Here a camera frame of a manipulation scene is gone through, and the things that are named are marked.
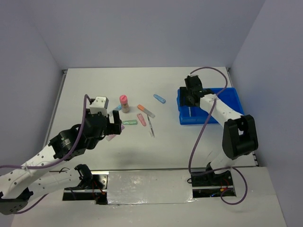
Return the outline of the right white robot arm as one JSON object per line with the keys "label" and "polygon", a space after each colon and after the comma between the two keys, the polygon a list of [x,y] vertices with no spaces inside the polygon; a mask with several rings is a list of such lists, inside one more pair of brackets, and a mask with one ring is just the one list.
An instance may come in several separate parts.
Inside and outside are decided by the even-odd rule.
{"label": "right white robot arm", "polygon": [[[198,107],[208,113],[205,123],[191,151],[188,171],[192,176],[206,175],[206,181],[217,185],[223,178],[222,173],[234,165],[234,161],[258,148],[258,136],[255,120],[251,115],[243,115],[230,108],[219,95],[225,91],[224,86],[215,93],[203,88],[198,75],[185,78],[185,86],[180,88],[180,103],[190,107]],[[222,151],[208,163],[207,170],[202,173],[192,171],[192,159],[206,126],[213,117],[223,128]]]}

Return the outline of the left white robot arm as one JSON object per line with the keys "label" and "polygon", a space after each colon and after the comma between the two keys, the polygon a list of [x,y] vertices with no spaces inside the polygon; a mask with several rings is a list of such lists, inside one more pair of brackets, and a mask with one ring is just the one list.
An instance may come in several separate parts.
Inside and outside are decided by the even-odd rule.
{"label": "left white robot arm", "polygon": [[60,132],[21,168],[14,167],[2,175],[0,212],[3,215],[24,213],[30,201],[63,188],[101,188],[102,182],[93,176],[86,164],[78,164],[59,174],[51,174],[50,171],[57,161],[70,161],[83,155],[86,150],[94,149],[107,135],[119,135],[122,122],[118,111],[113,111],[113,119],[110,122],[108,115],[101,112],[91,114],[86,110],[82,132],[79,131],[80,124]]}

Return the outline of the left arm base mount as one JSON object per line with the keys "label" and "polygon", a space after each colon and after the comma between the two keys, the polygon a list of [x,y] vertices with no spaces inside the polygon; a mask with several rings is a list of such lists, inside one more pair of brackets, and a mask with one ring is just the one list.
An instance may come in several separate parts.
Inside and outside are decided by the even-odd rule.
{"label": "left arm base mount", "polygon": [[85,164],[74,168],[80,174],[80,183],[63,191],[63,201],[93,201],[98,205],[108,205],[108,174],[93,174]]}

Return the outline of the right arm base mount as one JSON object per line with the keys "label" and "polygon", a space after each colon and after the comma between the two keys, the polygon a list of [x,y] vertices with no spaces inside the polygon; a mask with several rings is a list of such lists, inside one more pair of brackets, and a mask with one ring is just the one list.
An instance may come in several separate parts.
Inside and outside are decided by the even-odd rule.
{"label": "right arm base mount", "polygon": [[221,174],[206,174],[194,176],[187,179],[187,183],[192,186],[194,198],[208,198],[223,196],[235,196],[232,175],[229,170]]}

